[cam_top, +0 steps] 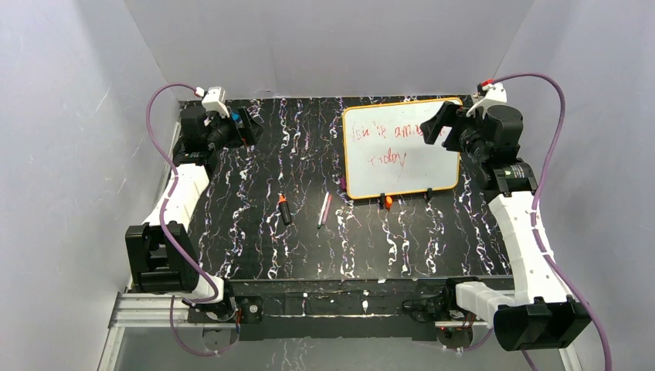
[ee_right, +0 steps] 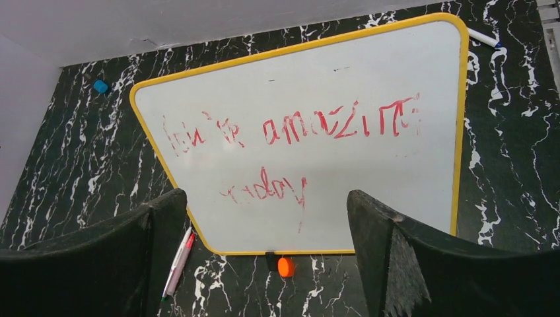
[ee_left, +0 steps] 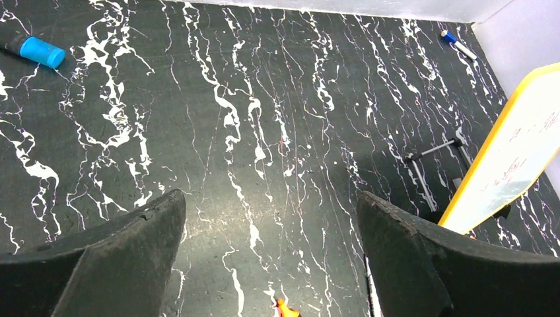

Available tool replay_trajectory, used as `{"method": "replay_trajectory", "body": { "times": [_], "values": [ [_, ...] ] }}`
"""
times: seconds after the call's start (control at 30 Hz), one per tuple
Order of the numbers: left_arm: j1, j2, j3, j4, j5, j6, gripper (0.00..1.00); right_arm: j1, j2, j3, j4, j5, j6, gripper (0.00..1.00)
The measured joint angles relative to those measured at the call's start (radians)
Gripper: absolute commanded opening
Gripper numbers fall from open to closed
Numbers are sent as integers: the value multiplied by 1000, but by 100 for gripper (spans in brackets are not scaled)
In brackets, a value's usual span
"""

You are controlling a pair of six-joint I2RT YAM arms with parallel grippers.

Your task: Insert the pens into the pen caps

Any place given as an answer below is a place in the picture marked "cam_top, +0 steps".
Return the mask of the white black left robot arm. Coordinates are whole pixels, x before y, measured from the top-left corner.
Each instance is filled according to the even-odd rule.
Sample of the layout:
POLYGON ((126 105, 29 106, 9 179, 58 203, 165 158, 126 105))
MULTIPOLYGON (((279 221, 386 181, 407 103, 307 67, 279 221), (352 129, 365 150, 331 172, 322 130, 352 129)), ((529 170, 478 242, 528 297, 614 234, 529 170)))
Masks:
POLYGON ((142 224, 127 228, 127 255, 136 291, 215 304, 223 300, 226 283, 200 268, 188 235, 190 220, 218 168, 219 151, 254 146, 263 133, 263 119, 245 107, 221 117, 190 106, 180 113, 180 125, 166 188, 142 224))

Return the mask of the black orange highlighter pen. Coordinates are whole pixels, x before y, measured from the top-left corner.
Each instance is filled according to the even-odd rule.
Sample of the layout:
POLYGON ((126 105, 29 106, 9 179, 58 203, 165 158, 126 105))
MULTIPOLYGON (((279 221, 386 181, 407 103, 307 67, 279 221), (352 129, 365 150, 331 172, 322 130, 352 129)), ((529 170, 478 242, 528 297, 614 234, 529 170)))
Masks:
POLYGON ((280 194, 277 206, 278 206, 278 210, 280 212, 280 216, 281 216, 281 218, 283 220, 283 224, 285 226, 289 226, 293 222, 293 220, 292 220, 292 216, 291 216, 289 203, 288 203, 287 198, 285 197, 285 195, 280 194))

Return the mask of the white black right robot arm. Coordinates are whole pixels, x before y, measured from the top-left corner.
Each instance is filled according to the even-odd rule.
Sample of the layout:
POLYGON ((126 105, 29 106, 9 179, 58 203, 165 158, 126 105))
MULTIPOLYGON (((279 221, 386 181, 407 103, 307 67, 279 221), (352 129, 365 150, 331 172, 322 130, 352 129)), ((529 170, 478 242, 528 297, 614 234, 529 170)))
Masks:
POLYGON ((552 251, 534 205, 538 183, 531 166, 518 157, 523 131, 519 110, 494 105, 467 109, 446 102, 421 124, 424 142, 432 145, 443 128, 449 128, 442 146, 465 154, 475 165, 474 174, 504 240, 514 280, 508 297, 481 279, 454 277, 437 300, 442 313, 475 315, 495 331, 502 349, 564 349, 591 322, 589 311, 559 280, 550 265, 552 251))

